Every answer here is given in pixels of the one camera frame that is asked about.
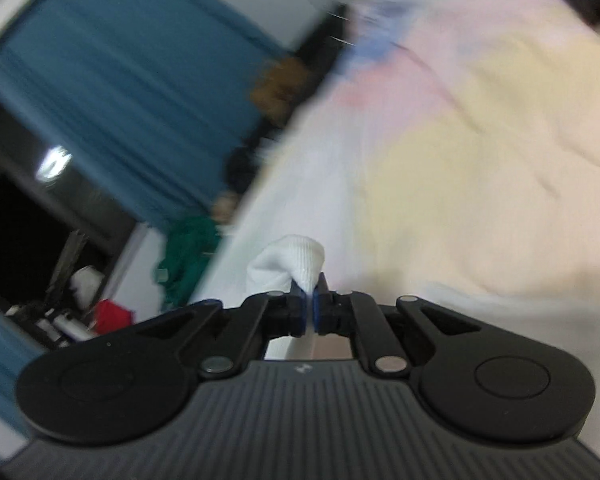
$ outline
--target blue cloth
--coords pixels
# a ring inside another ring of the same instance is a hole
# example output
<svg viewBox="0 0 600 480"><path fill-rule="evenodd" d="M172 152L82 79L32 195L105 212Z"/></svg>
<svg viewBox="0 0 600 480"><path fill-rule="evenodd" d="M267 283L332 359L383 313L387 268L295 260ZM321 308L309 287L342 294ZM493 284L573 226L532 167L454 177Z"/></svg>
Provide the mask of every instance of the blue cloth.
<svg viewBox="0 0 600 480"><path fill-rule="evenodd" d="M37 0L0 43L0 102L136 218L202 214L282 50L218 0Z"/></svg>
<svg viewBox="0 0 600 480"><path fill-rule="evenodd" d="M0 418L22 434L26 429L15 403L16 379L43 351L0 313Z"/></svg>

